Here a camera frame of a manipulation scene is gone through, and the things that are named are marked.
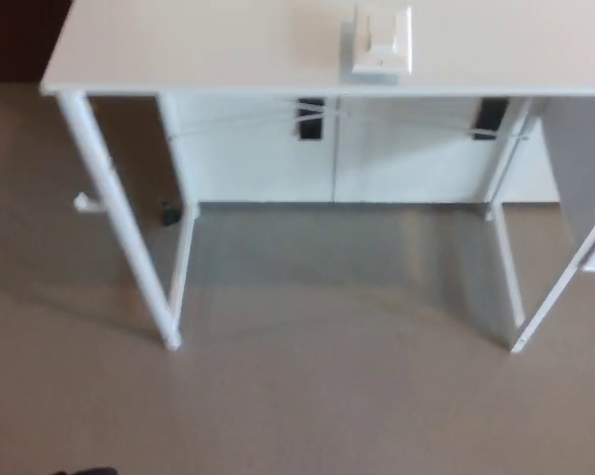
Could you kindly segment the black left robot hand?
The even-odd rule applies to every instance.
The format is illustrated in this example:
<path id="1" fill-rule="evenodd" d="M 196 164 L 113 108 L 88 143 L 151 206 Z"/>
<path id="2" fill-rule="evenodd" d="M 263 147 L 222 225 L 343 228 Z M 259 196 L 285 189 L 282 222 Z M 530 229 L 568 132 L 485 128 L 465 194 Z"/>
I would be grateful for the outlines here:
<path id="1" fill-rule="evenodd" d="M 116 468 L 110 466 L 97 466 L 79 469 L 75 471 L 60 470 L 55 471 L 52 475 L 118 475 Z"/>

